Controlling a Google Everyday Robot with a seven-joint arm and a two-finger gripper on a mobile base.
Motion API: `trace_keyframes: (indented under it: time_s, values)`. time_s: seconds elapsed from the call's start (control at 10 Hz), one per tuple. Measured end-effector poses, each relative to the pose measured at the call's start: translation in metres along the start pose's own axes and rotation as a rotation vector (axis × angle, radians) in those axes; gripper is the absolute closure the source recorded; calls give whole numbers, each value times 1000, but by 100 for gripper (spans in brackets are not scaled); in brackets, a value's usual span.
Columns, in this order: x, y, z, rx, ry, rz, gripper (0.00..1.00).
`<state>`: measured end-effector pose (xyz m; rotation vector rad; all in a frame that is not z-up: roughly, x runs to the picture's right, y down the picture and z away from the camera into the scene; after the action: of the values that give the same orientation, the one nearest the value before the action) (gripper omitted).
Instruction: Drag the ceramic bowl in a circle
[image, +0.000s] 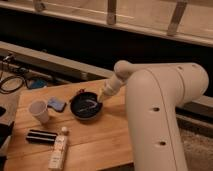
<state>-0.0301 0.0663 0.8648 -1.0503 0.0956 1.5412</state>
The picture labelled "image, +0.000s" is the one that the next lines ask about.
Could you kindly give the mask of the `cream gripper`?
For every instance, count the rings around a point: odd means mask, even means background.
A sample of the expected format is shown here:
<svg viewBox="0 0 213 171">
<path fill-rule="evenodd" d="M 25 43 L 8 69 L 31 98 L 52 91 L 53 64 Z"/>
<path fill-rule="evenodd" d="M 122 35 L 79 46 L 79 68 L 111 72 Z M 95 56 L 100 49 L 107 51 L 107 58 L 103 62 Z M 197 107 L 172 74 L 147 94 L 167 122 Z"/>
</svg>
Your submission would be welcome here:
<svg viewBox="0 0 213 171">
<path fill-rule="evenodd" d="M 103 92 L 97 96 L 97 101 L 102 103 L 105 100 L 105 94 L 108 96 L 113 96 L 117 94 L 120 88 L 125 84 L 125 80 L 116 74 L 113 74 L 111 78 L 107 79 L 104 83 Z"/>
</svg>

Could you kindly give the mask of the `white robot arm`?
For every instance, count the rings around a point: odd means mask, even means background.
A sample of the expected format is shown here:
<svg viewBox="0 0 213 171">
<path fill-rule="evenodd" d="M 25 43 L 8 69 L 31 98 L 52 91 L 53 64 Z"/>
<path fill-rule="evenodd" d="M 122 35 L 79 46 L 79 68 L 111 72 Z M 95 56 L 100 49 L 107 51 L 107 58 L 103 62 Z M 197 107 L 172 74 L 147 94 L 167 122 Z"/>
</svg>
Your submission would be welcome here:
<svg viewBox="0 0 213 171">
<path fill-rule="evenodd" d="M 200 98 L 208 84 L 196 63 L 115 64 L 98 100 L 125 89 L 135 171 L 188 171 L 175 109 Z"/>
</svg>

